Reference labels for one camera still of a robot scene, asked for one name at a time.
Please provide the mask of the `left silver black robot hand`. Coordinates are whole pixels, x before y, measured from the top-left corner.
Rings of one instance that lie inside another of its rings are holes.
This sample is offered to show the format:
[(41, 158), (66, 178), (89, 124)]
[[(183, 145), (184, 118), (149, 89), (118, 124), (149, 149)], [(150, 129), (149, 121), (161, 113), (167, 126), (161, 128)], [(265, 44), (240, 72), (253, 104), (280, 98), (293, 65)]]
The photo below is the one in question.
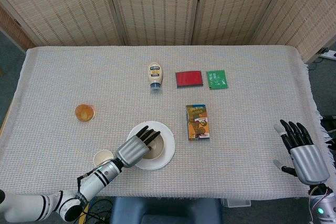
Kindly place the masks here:
[(112, 162), (119, 170), (123, 167), (134, 166), (152, 149), (150, 143), (160, 133), (160, 131), (155, 132), (154, 129), (149, 129), (146, 125), (118, 148), (116, 158)]

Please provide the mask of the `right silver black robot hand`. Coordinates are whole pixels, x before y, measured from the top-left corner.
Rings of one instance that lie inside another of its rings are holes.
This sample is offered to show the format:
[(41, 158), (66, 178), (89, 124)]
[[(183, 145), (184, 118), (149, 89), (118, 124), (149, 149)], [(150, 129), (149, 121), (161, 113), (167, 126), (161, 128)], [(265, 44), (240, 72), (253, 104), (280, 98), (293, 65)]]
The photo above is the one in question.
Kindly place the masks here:
[(330, 178), (319, 148), (301, 123), (280, 120), (280, 124), (275, 124), (274, 129), (280, 135), (293, 163), (291, 168), (275, 159), (273, 163), (278, 169), (298, 177), (303, 184), (309, 186), (323, 184)]

